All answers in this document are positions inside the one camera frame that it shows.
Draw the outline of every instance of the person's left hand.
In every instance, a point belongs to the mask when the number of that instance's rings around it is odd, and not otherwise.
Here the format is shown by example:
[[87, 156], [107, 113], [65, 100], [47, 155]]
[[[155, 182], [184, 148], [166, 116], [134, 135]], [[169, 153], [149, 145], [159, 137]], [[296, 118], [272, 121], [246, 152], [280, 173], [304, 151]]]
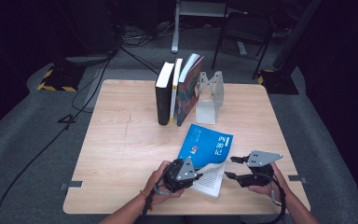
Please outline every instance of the person's left hand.
[[[150, 191], [153, 189], [153, 187], [155, 186], [155, 184], [158, 182], [159, 178], [162, 176], [162, 173], [164, 172], [165, 168], [167, 168], [168, 165], [170, 165], [170, 161], [163, 161], [161, 163], [161, 165], [159, 166], [159, 168], [153, 172], [153, 174], [149, 177], [149, 179], [147, 180], [146, 186], [144, 188], [144, 193], [145, 194], [149, 194]], [[169, 192], [169, 190], [163, 186], [160, 187], [160, 189], [162, 191], [166, 191]], [[163, 203], [165, 201], [167, 201], [170, 198], [180, 198], [180, 196], [185, 192], [184, 189], [180, 189], [178, 191], [176, 191], [175, 193], [171, 193], [169, 195], [160, 195], [160, 194], [155, 194], [153, 196], [153, 202], [152, 204], [159, 204], [159, 203]]]

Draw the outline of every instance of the chair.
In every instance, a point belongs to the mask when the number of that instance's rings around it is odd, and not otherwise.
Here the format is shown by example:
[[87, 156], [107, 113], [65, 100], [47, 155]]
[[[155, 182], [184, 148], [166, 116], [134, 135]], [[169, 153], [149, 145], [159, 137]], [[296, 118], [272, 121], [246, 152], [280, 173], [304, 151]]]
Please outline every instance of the chair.
[[258, 72], [263, 61], [269, 41], [273, 34], [273, 22], [271, 15], [276, 9], [277, 0], [227, 0], [222, 28], [214, 51], [212, 69], [216, 61], [217, 52], [222, 46], [223, 39], [230, 39], [243, 44], [258, 46], [254, 57], [246, 56], [246, 59], [258, 61], [252, 79]]

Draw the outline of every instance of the standing book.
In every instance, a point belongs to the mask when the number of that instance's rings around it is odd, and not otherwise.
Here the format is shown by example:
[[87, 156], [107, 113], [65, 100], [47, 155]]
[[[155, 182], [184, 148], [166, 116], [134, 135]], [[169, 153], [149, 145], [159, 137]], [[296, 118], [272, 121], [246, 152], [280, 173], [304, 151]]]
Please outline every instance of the standing book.
[[191, 124], [178, 159], [191, 157], [194, 168], [202, 174], [194, 181], [192, 189], [217, 198], [226, 167], [226, 159], [231, 149], [233, 135]]
[[183, 121], [190, 113], [200, 97], [200, 70], [203, 57], [192, 53], [179, 76], [177, 90], [177, 125], [182, 126]]
[[173, 123], [174, 120], [174, 114], [176, 109], [176, 93], [178, 89], [179, 76], [182, 68], [182, 61], [183, 59], [177, 58], [175, 61], [175, 67], [173, 69], [170, 123]]
[[170, 119], [173, 66], [174, 63], [164, 63], [156, 80], [157, 116], [160, 125], [167, 125]]

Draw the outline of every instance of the forearm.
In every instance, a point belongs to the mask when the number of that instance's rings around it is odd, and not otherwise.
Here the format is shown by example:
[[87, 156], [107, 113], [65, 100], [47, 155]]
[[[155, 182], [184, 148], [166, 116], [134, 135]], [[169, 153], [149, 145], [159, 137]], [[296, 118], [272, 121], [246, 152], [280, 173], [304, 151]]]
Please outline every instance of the forearm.
[[132, 224], [138, 216], [142, 214], [142, 211], [145, 207], [145, 197], [142, 195], [137, 195], [124, 206], [119, 208], [115, 213], [108, 216], [100, 222], [100, 224], [107, 223], [122, 223], [122, 224]]
[[304, 204], [291, 191], [286, 192], [286, 208], [289, 211], [293, 221], [301, 224], [319, 223], [313, 214], [304, 206]]

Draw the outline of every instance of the gray floor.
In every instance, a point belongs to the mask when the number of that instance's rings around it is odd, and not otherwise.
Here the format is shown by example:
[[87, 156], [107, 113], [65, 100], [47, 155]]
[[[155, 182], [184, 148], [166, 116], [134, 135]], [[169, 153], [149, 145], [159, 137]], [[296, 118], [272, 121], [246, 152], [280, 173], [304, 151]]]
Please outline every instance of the gray floor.
[[[181, 33], [179, 52], [171, 54], [172, 36], [129, 52], [158, 68], [164, 61], [186, 58], [191, 52], [204, 55], [203, 70], [208, 75], [218, 30], [208, 27], [187, 29]], [[282, 41], [276, 39], [268, 49], [261, 68], [272, 68], [272, 62]], [[235, 52], [235, 45], [225, 45]], [[31, 93], [0, 121], [0, 199], [16, 175], [64, 127], [57, 121], [75, 114], [76, 107], [85, 103], [95, 84], [88, 85], [99, 72], [100, 65], [88, 67], [79, 88], [83, 91], [37, 91], [36, 87], [48, 71], [42, 67], [28, 80]], [[227, 83], [253, 83], [255, 62], [220, 53], [216, 69], [223, 72]], [[145, 71], [144, 77], [134, 77], [131, 70]], [[150, 79], [153, 72], [121, 50], [107, 66], [106, 76], [128, 79]], [[305, 94], [304, 80], [296, 69], [292, 74], [299, 95], [270, 95], [270, 101], [282, 128], [282, 133], [295, 161], [296, 168], [307, 183], [304, 184], [311, 212], [322, 223], [358, 223], [358, 193], [351, 173], [341, 159], [329, 132], [324, 127]], [[65, 190], [62, 183], [71, 180], [76, 160], [86, 134], [91, 113], [81, 113], [29, 168], [22, 174], [3, 201], [0, 223], [96, 223], [105, 215], [67, 215], [62, 211]], [[266, 221], [271, 217], [246, 216], [251, 222]]]

